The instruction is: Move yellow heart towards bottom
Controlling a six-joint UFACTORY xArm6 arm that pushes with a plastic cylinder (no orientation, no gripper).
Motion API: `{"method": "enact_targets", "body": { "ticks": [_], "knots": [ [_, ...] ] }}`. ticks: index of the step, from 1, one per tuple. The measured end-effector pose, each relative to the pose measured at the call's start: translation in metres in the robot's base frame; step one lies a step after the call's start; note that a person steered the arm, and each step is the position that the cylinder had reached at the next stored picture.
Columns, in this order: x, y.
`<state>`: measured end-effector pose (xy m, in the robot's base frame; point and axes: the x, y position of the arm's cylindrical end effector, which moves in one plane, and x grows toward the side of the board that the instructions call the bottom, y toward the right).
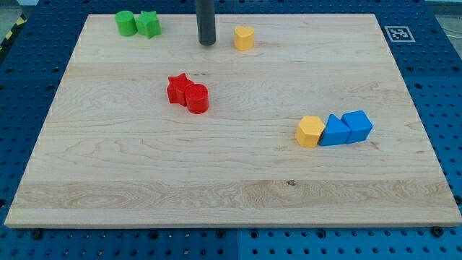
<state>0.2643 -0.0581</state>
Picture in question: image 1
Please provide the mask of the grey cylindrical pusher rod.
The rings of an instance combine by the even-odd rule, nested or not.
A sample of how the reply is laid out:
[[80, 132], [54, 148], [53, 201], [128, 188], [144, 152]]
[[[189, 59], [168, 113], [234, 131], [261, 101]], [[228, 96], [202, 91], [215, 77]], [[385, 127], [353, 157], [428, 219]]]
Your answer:
[[212, 46], [216, 42], [215, 8], [213, 0], [195, 0], [199, 42]]

